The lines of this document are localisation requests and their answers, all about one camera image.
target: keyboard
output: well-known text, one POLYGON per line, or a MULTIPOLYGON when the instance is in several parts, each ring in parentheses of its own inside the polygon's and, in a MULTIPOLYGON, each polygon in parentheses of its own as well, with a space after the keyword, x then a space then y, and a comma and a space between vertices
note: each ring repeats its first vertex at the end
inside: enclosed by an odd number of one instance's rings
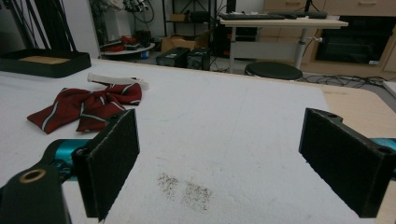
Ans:
POLYGON ((219 14, 219 17, 225 21, 263 21, 263 20, 284 20, 284 16, 280 15, 264 15, 264 14, 219 14))
POLYGON ((285 18, 301 18, 301 17, 308 17, 309 19, 326 19, 327 12, 319 12, 319 11, 272 11, 269 12, 268 15, 275 16, 283 16, 285 18))

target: smudge mark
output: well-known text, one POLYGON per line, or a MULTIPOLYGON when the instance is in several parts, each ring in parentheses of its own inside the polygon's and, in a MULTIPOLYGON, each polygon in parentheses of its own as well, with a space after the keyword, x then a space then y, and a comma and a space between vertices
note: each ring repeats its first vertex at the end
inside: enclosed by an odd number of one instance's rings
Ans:
POLYGON ((187 183, 182 204, 198 212, 205 212, 209 208, 212 191, 191 182, 187 183))
POLYGON ((158 176, 158 186, 163 191, 163 195, 172 201, 175 200, 176 188, 178 180, 173 177, 169 177, 166 173, 162 173, 158 176))

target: stool seat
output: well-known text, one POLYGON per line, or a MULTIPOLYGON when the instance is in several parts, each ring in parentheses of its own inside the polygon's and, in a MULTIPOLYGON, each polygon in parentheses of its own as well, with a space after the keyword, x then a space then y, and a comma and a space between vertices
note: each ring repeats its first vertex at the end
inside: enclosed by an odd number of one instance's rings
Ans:
POLYGON ((283 80, 297 80, 303 77, 303 72, 285 63, 250 63, 245 67, 245 74, 256 77, 270 77, 283 80))

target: drawer handle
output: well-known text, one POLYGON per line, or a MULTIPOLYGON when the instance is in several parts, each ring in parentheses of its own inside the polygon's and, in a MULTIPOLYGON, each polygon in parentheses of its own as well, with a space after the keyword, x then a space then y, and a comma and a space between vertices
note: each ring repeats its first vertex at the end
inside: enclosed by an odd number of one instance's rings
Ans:
POLYGON ((376 4, 376 1, 359 1, 359 5, 373 6, 375 4, 376 4))
POLYGON ((300 1, 286 1, 286 5, 300 5, 300 1))

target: striped bow tie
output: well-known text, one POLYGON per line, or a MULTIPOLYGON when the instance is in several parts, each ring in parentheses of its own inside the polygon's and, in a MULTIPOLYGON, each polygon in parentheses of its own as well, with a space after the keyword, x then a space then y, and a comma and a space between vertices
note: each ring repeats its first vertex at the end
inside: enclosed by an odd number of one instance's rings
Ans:
POLYGON ((27 117, 45 133, 79 119, 77 132, 100 131, 106 119, 125 110, 123 105, 139 105, 140 85, 108 85, 103 91, 63 89, 53 105, 27 117))

